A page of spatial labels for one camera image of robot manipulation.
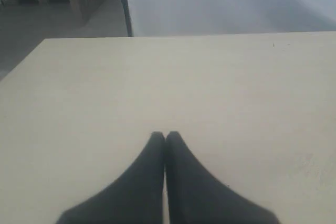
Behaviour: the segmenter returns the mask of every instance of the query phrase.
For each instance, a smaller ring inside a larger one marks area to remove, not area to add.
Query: floor
[[[76,20],[68,3],[2,7],[0,80],[46,38],[126,36],[120,0],[106,0],[84,25]]]

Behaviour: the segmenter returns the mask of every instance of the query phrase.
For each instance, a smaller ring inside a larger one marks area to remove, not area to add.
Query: white table
[[[283,223],[335,223],[336,33],[45,40],[0,82],[0,223],[55,223],[170,130]]]

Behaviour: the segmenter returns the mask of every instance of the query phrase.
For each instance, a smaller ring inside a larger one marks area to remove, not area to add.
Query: table surface
[[[335,223],[336,33],[47,39],[0,129],[1,223],[55,223],[170,130],[283,223]]]

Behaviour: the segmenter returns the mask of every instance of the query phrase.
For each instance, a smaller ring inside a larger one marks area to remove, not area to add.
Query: gray floor
[[[45,38],[126,36],[120,0],[106,0],[86,24],[67,3],[0,7],[0,80]]]

